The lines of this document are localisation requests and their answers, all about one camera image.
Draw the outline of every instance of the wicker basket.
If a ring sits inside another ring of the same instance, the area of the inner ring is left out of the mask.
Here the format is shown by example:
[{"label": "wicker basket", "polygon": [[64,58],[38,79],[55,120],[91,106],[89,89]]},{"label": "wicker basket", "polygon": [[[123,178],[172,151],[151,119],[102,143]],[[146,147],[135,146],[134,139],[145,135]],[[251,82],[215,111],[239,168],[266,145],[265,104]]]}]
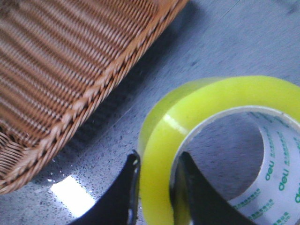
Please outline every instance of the wicker basket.
[{"label": "wicker basket", "polygon": [[2,15],[0,194],[58,153],[186,2],[23,0]]}]

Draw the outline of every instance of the tape core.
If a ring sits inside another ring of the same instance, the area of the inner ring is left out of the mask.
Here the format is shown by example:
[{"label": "tape core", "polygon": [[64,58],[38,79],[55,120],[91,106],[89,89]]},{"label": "tape core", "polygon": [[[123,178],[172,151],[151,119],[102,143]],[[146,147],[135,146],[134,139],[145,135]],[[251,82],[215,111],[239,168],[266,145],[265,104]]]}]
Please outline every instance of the tape core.
[{"label": "tape core", "polygon": [[208,124],[222,117],[248,113],[264,146],[261,169],[250,187],[229,203],[258,225],[295,225],[300,218],[300,124],[287,114],[249,105],[221,111],[202,121],[181,143],[172,165],[170,185],[181,152]]}]

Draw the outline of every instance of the yellow tape roll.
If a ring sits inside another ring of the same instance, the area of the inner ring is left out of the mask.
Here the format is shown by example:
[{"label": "yellow tape roll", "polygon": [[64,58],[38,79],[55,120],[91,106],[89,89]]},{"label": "yellow tape roll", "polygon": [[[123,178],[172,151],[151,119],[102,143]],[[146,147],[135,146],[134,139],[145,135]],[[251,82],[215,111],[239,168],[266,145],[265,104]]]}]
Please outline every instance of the yellow tape roll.
[{"label": "yellow tape roll", "polygon": [[169,182],[175,155],[189,132],[210,116],[241,106],[272,108],[300,121],[300,88],[268,76],[206,78],[166,95],[141,130],[140,196],[149,225],[173,225]]}]

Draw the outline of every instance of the clear packing tape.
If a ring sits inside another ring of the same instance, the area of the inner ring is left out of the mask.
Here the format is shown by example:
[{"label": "clear packing tape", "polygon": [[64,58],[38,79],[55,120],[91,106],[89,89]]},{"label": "clear packing tape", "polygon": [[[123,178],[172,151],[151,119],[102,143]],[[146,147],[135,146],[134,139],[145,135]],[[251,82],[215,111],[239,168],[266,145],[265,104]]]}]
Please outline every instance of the clear packing tape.
[{"label": "clear packing tape", "polygon": [[259,225],[298,224],[300,88],[268,76],[189,82],[151,110],[139,138],[140,196],[147,224],[174,224],[170,181],[176,157],[191,134],[240,112],[247,112],[258,125],[264,156],[256,180],[229,203]]}]

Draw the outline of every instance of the gray countertop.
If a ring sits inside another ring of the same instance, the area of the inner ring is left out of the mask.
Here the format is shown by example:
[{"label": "gray countertop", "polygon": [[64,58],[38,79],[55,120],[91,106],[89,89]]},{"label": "gray countertop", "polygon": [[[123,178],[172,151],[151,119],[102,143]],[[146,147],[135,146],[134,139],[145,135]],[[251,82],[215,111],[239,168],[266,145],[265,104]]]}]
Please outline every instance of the gray countertop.
[{"label": "gray countertop", "polygon": [[[89,193],[89,208],[136,149],[142,122],[159,99],[191,80],[238,75],[270,75],[300,85],[299,1],[190,1],[58,156],[29,184],[0,196],[0,224],[63,225],[74,220],[78,213],[53,193],[53,184],[70,176]],[[195,158],[206,162],[200,166],[204,174],[230,199],[259,171],[259,131],[241,116],[222,120],[205,135],[225,135],[222,141],[214,139],[213,150]],[[227,151],[220,154],[224,142]],[[242,163],[246,166],[237,170]],[[216,165],[222,174],[216,175]],[[145,224],[141,210],[137,224]]]}]

